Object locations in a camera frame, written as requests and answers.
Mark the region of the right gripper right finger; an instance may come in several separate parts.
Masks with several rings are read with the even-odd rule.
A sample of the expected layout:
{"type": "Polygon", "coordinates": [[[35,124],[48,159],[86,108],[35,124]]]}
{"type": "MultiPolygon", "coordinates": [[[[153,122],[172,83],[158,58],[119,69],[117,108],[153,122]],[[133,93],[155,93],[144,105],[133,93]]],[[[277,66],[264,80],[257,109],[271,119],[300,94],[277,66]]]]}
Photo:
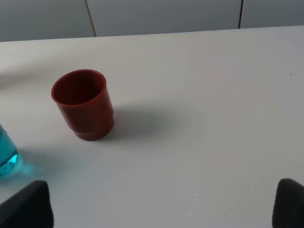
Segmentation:
{"type": "Polygon", "coordinates": [[[281,179],[278,183],[272,227],[304,227],[304,186],[293,179],[281,179]]]}

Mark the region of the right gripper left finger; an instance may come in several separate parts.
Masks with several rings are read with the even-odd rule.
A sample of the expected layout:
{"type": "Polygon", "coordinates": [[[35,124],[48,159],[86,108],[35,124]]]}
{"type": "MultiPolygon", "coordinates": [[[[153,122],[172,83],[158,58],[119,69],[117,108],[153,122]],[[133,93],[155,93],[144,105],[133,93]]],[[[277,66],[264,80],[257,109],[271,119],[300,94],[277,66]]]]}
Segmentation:
{"type": "Polygon", "coordinates": [[[0,204],[2,228],[52,228],[54,214],[48,183],[36,180],[0,204]]]}

